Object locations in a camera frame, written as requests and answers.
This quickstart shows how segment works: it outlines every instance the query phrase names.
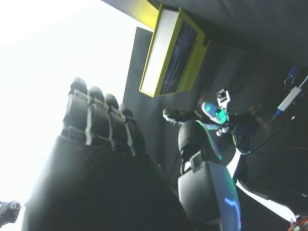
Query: black surface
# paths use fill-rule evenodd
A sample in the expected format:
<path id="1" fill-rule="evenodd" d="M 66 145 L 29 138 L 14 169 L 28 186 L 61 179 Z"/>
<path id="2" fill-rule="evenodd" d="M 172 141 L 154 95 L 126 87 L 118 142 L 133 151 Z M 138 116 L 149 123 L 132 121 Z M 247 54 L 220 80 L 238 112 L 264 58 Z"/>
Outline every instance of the black surface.
<path id="1" fill-rule="evenodd" d="M 288 75 L 290 66 L 267 53 L 243 51 L 212 41 L 190 92 L 151 98 L 139 92 L 150 39 L 151 32 L 137 30 L 124 103 L 133 111 L 145 136 L 147 153 L 156 164 L 164 168 L 176 188 L 181 163 L 177 144 L 179 127 L 174 127 L 163 119 L 163 108 L 192 110 L 200 106 L 203 100 L 216 103 L 216 93 L 226 88 L 231 92 L 230 109 L 240 114 L 249 112 L 256 102 L 259 102 L 257 105 L 261 108 L 257 119 L 264 128 L 277 106 L 288 94 L 288 90 L 283 88 L 283 81 Z M 305 72 L 307 70 L 302 68 L 297 82 L 303 80 Z M 307 146 L 308 124 L 305 119 L 308 112 L 307 99 L 302 101 L 301 105 L 293 107 L 295 111 L 291 110 L 286 115 L 287 118 L 296 114 L 293 125 L 259 150 L 265 154 L 251 154 L 247 157 L 248 177 L 256 185 L 274 190 L 307 191 L 308 182 L 302 179 L 302 176 L 306 175 L 307 152 L 288 150 L 291 145 Z M 279 122 L 275 125 L 276 128 L 280 126 Z M 227 165 L 235 153 L 231 136 L 213 137 L 223 156 L 222 163 Z M 246 211 L 253 209 L 245 204 L 243 206 L 242 209 Z M 276 218 L 277 216 L 272 214 L 271 219 Z"/>
<path id="2" fill-rule="evenodd" d="M 308 65 L 308 2 L 302 0 L 148 0 L 181 7 L 212 38 Z"/>

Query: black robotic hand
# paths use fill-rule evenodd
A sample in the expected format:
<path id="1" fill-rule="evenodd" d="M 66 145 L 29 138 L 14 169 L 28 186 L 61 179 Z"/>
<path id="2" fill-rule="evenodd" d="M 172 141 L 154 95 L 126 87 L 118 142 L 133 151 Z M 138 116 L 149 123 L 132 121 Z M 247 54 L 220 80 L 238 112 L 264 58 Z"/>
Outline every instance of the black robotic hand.
<path id="1" fill-rule="evenodd" d="M 23 231 L 190 230 L 178 197 L 145 153 L 132 112 L 75 78 Z"/>

